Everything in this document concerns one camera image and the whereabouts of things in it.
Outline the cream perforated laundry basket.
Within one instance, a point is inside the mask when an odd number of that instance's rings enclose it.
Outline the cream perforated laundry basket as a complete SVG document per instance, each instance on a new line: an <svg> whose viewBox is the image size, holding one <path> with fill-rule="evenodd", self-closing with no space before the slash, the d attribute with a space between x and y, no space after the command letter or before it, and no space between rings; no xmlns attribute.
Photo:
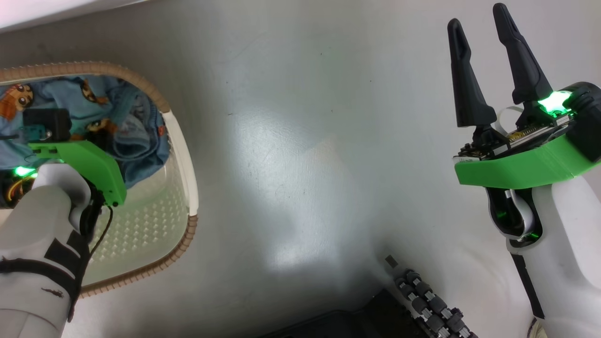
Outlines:
<svg viewBox="0 0 601 338"><path fill-rule="evenodd" d="M163 271L189 248L198 224L198 188L193 161L170 104L139 73L107 62L65 62L0 68L0 84L60 76L115 76L148 95L166 124L170 155L162 169L127 191L107 235L94 253L81 298L105 293Z"/></svg>

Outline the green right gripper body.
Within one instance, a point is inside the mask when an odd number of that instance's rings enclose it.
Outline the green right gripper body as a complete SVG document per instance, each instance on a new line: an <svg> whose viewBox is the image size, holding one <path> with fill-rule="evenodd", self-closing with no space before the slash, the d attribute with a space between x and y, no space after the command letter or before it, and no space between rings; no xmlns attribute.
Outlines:
<svg viewBox="0 0 601 338"><path fill-rule="evenodd" d="M592 163L567 139L574 113L564 106L571 92L552 92L535 102L527 124L507 133L506 144L487 150L467 145L453 158L462 185L501 190L526 190L581 176Z"/></svg>

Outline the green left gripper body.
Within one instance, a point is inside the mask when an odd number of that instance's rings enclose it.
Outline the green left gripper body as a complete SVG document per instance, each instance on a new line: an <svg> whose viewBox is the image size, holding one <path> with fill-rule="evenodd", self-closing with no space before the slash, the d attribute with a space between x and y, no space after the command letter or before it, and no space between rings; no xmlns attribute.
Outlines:
<svg viewBox="0 0 601 338"><path fill-rule="evenodd" d="M60 143L29 143L41 159L61 160L71 166L103 194L109 206L123 205L127 189L116 160L86 140Z"/></svg>

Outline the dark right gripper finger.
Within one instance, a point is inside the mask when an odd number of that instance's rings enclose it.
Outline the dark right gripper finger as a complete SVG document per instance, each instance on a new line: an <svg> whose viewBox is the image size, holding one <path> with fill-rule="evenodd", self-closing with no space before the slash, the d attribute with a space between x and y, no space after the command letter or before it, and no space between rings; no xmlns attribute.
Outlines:
<svg viewBox="0 0 601 338"><path fill-rule="evenodd" d="M448 22L448 42L458 128L487 126L497 120L489 106L471 66L471 49L457 18Z"/></svg>
<svg viewBox="0 0 601 338"><path fill-rule="evenodd" d="M499 41L507 51L514 83L513 102L539 102L548 98L553 92L552 86L518 30L507 6L503 3L494 4L493 17Z"/></svg>

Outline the blue cartoon print garment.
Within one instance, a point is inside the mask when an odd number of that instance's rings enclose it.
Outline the blue cartoon print garment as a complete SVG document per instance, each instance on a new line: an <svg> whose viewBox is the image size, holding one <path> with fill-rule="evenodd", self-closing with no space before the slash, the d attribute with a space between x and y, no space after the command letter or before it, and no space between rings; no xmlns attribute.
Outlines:
<svg viewBox="0 0 601 338"><path fill-rule="evenodd" d="M72 140L88 140L119 164L127 188L161 169L170 155L157 106L137 86L110 76L79 75L0 84L0 169L38 167L21 135L24 110L66 109Z"/></svg>

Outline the white front-load washing machine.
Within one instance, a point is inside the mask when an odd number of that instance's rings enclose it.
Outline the white front-load washing machine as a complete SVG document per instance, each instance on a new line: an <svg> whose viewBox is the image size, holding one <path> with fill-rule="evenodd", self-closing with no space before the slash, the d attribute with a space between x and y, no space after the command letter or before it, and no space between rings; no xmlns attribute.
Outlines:
<svg viewBox="0 0 601 338"><path fill-rule="evenodd" d="M0 0L0 31L62 21L148 0Z"/></svg>

